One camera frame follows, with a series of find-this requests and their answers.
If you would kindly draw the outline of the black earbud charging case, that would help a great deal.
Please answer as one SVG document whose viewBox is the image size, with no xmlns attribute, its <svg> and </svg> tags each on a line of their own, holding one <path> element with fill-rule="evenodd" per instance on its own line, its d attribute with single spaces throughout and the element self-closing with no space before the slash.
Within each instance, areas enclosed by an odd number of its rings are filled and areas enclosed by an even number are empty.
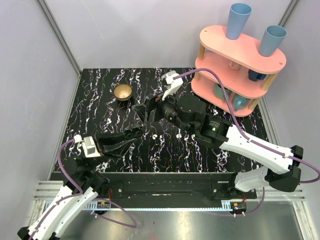
<svg viewBox="0 0 320 240">
<path fill-rule="evenodd" d="M 130 128 L 124 132 L 124 138 L 126 140 L 137 139 L 140 138 L 142 135 L 143 131 L 141 127 Z"/>
</svg>

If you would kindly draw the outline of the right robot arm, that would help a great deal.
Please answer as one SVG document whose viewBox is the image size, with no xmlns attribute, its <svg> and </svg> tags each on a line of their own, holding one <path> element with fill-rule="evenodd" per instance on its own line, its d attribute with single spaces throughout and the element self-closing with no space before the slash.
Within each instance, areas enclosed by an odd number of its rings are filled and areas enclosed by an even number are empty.
<svg viewBox="0 0 320 240">
<path fill-rule="evenodd" d="M 132 108 L 144 123 L 154 111 L 154 121 L 168 120 L 194 135 L 199 145 L 234 152 L 262 164 L 258 169 L 233 174 L 227 185 L 228 195 L 232 198 L 266 186 L 291 193 L 300 183 L 301 169 L 292 159 L 293 148 L 277 146 L 250 134 L 244 135 L 235 124 L 208 114 L 206 104 L 194 95 L 181 98 L 170 95 L 165 99 L 160 95 L 151 96 Z"/>
</svg>

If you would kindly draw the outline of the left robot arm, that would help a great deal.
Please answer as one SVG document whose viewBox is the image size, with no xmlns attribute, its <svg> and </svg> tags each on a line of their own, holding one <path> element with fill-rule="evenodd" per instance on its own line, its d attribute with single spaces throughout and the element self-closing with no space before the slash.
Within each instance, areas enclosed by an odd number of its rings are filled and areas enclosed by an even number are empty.
<svg viewBox="0 0 320 240">
<path fill-rule="evenodd" d="M 127 129 L 122 133 L 101 133 L 63 143 L 58 150 L 57 163 L 65 176 L 62 186 L 42 215 L 30 226 L 22 227 L 17 235 L 22 240 L 59 240 L 75 217 L 91 202 L 95 217 L 107 211 L 112 197 L 120 198 L 124 184 L 110 181 L 96 170 L 102 162 L 112 157 L 123 157 L 130 146 L 143 135 L 141 128 Z M 61 160 L 61 152 L 68 144 L 80 144 L 84 157 L 77 159 L 76 170 L 69 174 Z"/>
</svg>

